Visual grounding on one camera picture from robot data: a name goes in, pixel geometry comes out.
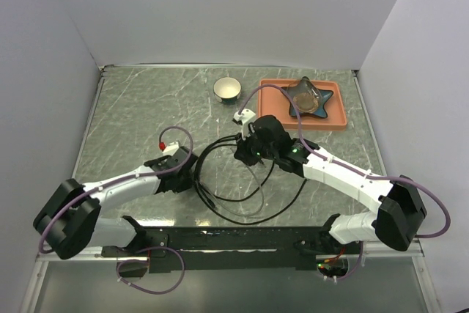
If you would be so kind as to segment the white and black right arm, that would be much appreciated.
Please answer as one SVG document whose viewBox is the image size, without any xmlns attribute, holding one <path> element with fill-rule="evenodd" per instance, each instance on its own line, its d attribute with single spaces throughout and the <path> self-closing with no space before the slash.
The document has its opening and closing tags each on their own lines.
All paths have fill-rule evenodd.
<svg viewBox="0 0 469 313">
<path fill-rule="evenodd" d="M 240 126 L 235 158 L 246 166 L 263 159 L 281 170 L 317 181 L 361 203 L 367 212 L 331 216 L 320 235 L 321 247 L 336 253 L 345 244 L 378 240 L 396 251 L 406 251 L 426 218 L 426 208 L 407 177 L 389 180 L 327 152 L 317 144 L 292 138 L 273 116 L 257 117 L 249 109 L 235 113 Z"/>
</svg>

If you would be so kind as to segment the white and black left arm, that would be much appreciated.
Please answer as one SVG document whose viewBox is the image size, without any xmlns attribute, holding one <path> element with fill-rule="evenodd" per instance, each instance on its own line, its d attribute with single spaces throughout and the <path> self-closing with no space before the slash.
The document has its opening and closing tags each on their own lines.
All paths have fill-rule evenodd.
<svg viewBox="0 0 469 313">
<path fill-rule="evenodd" d="M 117 177 L 84 184 L 65 180 L 37 214 L 33 227 L 60 259 L 70 259 L 88 247 L 106 246 L 136 256 L 150 245 L 148 229 L 131 216 L 108 219 L 101 214 L 141 196 L 187 191 L 197 159 L 175 142 L 161 157 Z"/>
</svg>

